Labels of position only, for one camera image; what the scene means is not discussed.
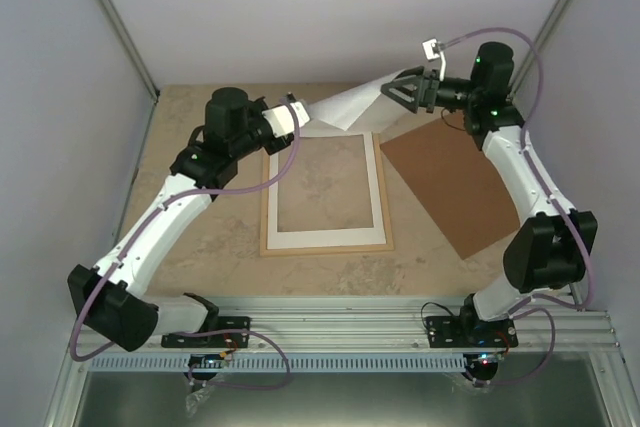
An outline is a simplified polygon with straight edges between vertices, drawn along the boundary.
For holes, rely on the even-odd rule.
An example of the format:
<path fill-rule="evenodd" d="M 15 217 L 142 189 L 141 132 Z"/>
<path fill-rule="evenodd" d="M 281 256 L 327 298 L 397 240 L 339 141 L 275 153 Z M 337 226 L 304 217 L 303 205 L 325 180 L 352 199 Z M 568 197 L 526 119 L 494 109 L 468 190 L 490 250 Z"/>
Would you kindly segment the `brown backing board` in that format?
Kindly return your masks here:
<path fill-rule="evenodd" d="M 519 229 L 515 206 L 493 165 L 472 138 L 433 120 L 381 145 L 394 169 L 460 258 Z"/>

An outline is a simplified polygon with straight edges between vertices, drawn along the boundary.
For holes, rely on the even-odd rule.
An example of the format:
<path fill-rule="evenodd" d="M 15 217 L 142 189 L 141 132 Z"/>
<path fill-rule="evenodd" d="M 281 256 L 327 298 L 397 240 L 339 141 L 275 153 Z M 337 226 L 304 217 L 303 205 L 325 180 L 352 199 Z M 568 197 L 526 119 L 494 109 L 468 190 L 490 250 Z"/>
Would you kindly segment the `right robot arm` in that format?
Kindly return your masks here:
<path fill-rule="evenodd" d="M 503 254 L 503 272 L 466 299 L 470 314 L 458 323 L 460 337 L 471 346 L 494 336 L 494 321 L 511 317 L 535 298 L 553 301 L 553 290 L 581 281 L 598 227 L 592 212 L 577 210 L 560 192 L 525 131 L 510 99 L 513 56 L 508 45 L 485 42 L 467 79 L 446 76 L 444 67 L 416 67 L 380 88 L 412 113 L 437 107 L 461 112 L 464 130 L 494 166 L 514 203 L 520 228 Z"/>

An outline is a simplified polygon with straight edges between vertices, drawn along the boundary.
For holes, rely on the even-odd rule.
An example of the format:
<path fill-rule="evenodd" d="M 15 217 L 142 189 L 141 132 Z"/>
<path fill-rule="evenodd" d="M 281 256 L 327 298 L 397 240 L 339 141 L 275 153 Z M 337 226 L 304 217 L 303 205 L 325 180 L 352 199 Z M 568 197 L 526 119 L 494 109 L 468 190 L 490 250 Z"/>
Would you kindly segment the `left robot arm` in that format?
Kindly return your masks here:
<path fill-rule="evenodd" d="M 239 88 L 215 90 L 205 106 L 204 122 L 177 154 L 160 191 L 131 230 L 91 267 L 76 266 L 67 282 L 77 313 L 69 354 L 77 362 L 92 359 L 79 352 L 79 336 L 88 327 L 110 346 L 128 352 L 154 336 L 189 338 L 197 346 L 213 343 L 219 309 L 193 293 L 148 300 L 150 281 L 186 228 L 219 196 L 267 189 L 284 172 L 248 188 L 229 188 L 242 159 L 258 152 L 288 149 L 295 156 L 302 127 L 310 120 L 303 101 L 287 94 L 277 106 L 252 100 Z"/>

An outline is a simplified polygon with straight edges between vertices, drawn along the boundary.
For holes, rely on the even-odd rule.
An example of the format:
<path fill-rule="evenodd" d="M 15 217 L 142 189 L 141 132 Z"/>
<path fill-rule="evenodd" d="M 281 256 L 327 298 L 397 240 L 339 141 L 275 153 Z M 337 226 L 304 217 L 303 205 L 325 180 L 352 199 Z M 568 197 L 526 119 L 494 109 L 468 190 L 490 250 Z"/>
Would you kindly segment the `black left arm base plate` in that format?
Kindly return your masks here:
<path fill-rule="evenodd" d="M 167 349 L 205 349 L 218 348 L 237 350 L 248 346 L 245 330 L 251 327 L 248 316 L 218 316 L 206 320 L 196 336 L 167 334 L 161 339 L 161 346 Z"/>

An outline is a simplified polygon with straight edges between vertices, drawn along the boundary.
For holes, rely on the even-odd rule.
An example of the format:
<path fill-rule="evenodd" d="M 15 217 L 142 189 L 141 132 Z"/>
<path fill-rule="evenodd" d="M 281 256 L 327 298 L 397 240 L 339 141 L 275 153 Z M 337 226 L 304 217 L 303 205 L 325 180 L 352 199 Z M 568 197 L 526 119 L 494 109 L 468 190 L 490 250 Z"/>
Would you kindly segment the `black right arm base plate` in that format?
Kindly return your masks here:
<path fill-rule="evenodd" d="M 514 322 L 464 320 L 459 316 L 423 319 L 431 348 L 512 348 L 519 345 Z"/>

